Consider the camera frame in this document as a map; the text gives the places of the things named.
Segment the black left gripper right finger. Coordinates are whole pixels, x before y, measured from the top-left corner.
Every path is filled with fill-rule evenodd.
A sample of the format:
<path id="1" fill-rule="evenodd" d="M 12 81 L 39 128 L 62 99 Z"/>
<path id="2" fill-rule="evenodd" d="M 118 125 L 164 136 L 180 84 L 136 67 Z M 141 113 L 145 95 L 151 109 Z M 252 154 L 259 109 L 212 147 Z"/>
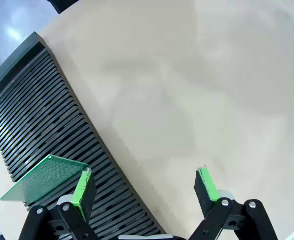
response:
<path id="1" fill-rule="evenodd" d="M 191 240 L 216 240 L 222 230 L 232 230 L 239 240 L 276 240 L 278 237 L 264 205 L 258 199 L 243 204 L 221 196 L 206 167 L 196 170 L 194 190 L 204 219 Z"/>

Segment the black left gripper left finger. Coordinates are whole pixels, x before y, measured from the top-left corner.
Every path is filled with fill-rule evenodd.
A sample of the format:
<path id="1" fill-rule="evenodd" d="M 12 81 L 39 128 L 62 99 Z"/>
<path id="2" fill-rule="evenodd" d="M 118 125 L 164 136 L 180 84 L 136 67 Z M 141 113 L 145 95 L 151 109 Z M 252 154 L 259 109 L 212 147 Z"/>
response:
<path id="1" fill-rule="evenodd" d="M 56 206 L 32 207 L 21 230 L 20 240 L 57 240 L 71 235 L 74 240 L 96 240 L 97 234 L 89 226 L 96 185 L 90 169 L 84 170 L 73 194 L 63 195 Z"/>

